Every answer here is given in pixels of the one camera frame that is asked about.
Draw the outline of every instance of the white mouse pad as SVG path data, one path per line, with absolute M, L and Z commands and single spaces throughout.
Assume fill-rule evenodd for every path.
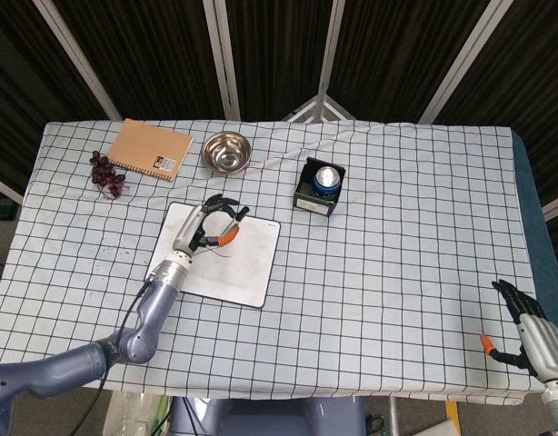
M 189 204 L 170 204 L 148 273 L 172 252 L 172 242 L 192 209 Z M 226 213 L 216 212 L 204 220 L 203 227 L 207 236 L 218 236 L 229 223 Z M 234 241 L 196 250 L 183 292 L 262 307 L 280 227 L 278 222 L 247 215 Z

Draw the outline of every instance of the red grapes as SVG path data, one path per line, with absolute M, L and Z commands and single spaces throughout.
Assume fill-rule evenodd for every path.
M 89 162 L 94 166 L 91 170 L 91 181 L 97 185 L 99 191 L 104 193 L 103 190 L 107 186 L 107 190 L 114 198 L 119 197 L 125 188 L 125 174 L 116 174 L 114 166 L 109 163 L 107 156 L 102 157 L 96 150 Z

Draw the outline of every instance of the blue can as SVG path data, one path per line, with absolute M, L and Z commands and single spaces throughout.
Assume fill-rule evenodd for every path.
M 314 177 L 314 194 L 317 197 L 331 200 L 342 185 L 342 179 L 337 170 L 331 166 L 323 166 Z

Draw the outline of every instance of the stainless steel bowl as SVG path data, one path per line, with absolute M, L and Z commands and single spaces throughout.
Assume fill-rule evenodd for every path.
M 241 171 L 251 160 L 249 141 L 236 132 L 221 132 L 208 138 L 201 155 L 204 163 L 215 173 L 232 174 Z

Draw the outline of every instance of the checkered tablecloth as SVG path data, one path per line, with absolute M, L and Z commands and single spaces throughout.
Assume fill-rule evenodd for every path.
M 499 404 L 537 388 L 486 358 L 478 339 L 520 346 L 496 276 L 534 292 L 509 129 L 158 124 L 194 137 L 175 182 L 128 172 L 115 201 L 91 183 L 88 161 L 107 153 L 121 123 L 46 127 L 0 286 L 0 362 L 115 331 L 168 204 L 222 192 L 281 223 L 263 309 L 180 295 L 155 357 L 115 366 L 108 388 L 211 398 L 394 391 Z M 228 177 L 199 158 L 204 139 L 223 130 L 254 148 L 249 167 Z M 347 170 L 329 219 L 292 206 L 308 156 Z

